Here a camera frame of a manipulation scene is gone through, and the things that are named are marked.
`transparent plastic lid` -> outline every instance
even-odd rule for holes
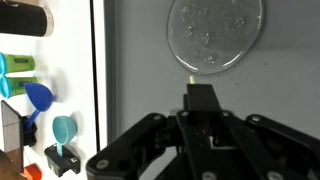
[[[257,39],[262,7],[261,0],[175,0],[168,19],[171,50],[194,73],[228,69]]]

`gray panel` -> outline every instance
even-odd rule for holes
[[[123,133],[150,112],[182,108],[192,75],[167,41],[173,1],[118,0],[117,130]],[[320,138],[320,1],[265,1],[262,34],[235,66],[196,76],[213,84],[221,106],[240,118],[259,113]]]

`black container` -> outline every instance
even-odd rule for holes
[[[50,11],[39,6],[0,0],[0,33],[47,36],[52,33]]]

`black object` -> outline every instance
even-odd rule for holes
[[[4,151],[13,161],[19,172],[23,172],[23,146],[34,146],[37,142],[36,125],[26,131],[23,130],[25,116],[15,111],[6,101],[1,101],[2,127],[4,137]]]
[[[44,36],[47,26],[47,16],[43,8],[0,0],[0,33]]]
[[[50,169],[58,176],[61,177],[68,170],[72,170],[75,174],[80,172],[81,162],[74,156],[67,148],[62,146],[63,157],[57,153],[57,144],[45,149],[44,154],[48,159]]]
[[[177,156],[156,179],[320,179],[320,141],[260,115],[221,110],[211,85],[187,85],[184,110],[152,113],[92,157],[89,180],[137,180],[167,147]]]

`teal cup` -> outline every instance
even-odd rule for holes
[[[76,122],[68,116],[57,116],[53,120],[52,130],[57,141],[57,153],[62,157],[62,146],[70,142],[77,134]]]

